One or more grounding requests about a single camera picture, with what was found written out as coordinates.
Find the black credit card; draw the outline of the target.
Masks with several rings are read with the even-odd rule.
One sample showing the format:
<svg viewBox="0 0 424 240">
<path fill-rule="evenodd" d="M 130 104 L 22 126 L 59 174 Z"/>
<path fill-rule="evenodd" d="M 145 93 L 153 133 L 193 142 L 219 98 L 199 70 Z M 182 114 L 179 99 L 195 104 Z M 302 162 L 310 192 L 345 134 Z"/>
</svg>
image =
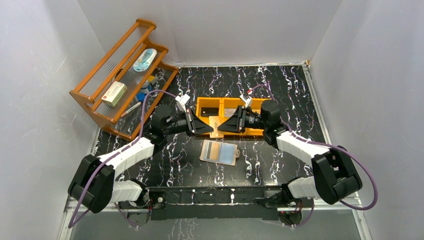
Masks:
<svg viewBox="0 0 424 240">
<path fill-rule="evenodd" d="M 200 115 L 206 118 L 219 116 L 219 108 L 218 107 L 202 107 L 200 109 Z"/>
</svg>

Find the white leather card holder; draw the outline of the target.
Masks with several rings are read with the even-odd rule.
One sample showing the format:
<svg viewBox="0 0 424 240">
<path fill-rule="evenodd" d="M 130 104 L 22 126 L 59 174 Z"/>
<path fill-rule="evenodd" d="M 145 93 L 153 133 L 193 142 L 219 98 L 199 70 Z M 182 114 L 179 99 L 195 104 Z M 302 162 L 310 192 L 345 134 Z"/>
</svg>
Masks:
<svg viewBox="0 0 424 240">
<path fill-rule="evenodd" d="M 219 151 L 219 157 L 217 161 L 210 161 L 205 160 L 205 150 L 207 147 L 208 142 L 218 142 L 220 143 L 220 151 Z M 238 146 L 236 144 L 232 143 L 226 143 L 226 142 L 219 142 L 219 141 L 212 141 L 212 140 L 204 140 L 202 145 L 201 154 L 199 156 L 199 159 L 203 162 L 209 162 L 209 163 L 215 163 L 215 164 L 221 164 L 221 165 L 228 165 L 228 166 L 235 166 L 237 159 L 240 157 L 240 150 L 238 149 Z"/>
</svg>

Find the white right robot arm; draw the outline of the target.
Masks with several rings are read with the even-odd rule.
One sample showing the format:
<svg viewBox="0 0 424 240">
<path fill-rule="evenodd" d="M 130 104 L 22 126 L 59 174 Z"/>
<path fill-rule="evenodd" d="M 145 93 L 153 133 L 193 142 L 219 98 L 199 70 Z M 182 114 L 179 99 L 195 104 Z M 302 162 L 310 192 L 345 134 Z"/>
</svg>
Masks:
<svg viewBox="0 0 424 240">
<path fill-rule="evenodd" d="M 257 200 L 265 204 L 279 200 L 289 204 L 298 199 L 322 199 L 334 204 L 363 187 L 362 180 L 352 159 L 341 147 L 312 144 L 306 138 L 291 132 L 281 121 L 281 111 L 273 100 L 265 100 L 260 112 L 239 105 L 234 114 L 218 126 L 218 130 L 243 133 L 245 130 L 262 130 L 264 140 L 270 146 L 286 152 L 311 167 L 311 177 L 298 177 L 281 186 L 281 191 L 271 197 Z"/>
</svg>

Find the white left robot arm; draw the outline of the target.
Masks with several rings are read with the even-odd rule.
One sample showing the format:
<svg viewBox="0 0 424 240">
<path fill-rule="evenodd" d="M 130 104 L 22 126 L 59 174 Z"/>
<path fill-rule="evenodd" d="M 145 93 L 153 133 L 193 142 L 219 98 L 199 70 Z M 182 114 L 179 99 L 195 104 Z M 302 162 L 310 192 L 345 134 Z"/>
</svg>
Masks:
<svg viewBox="0 0 424 240">
<path fill-rule="evenodd" d="M 99 213 L 108 204 L 118 202 L 134 202 L 145 207 L 150 201 L 148 186 L 136 179 L 117 181 L 116 178 L 160 152 L 169 135 L 186 133 L 193 137 L 213 130 L 191 108 L 173 115 L 169 106 L 159 106 L 149 125 L 143 128 L 141 137 L 110 153 L 85 156 L 68 187 L 68 195 L 92 213 Z"/>
</svg>

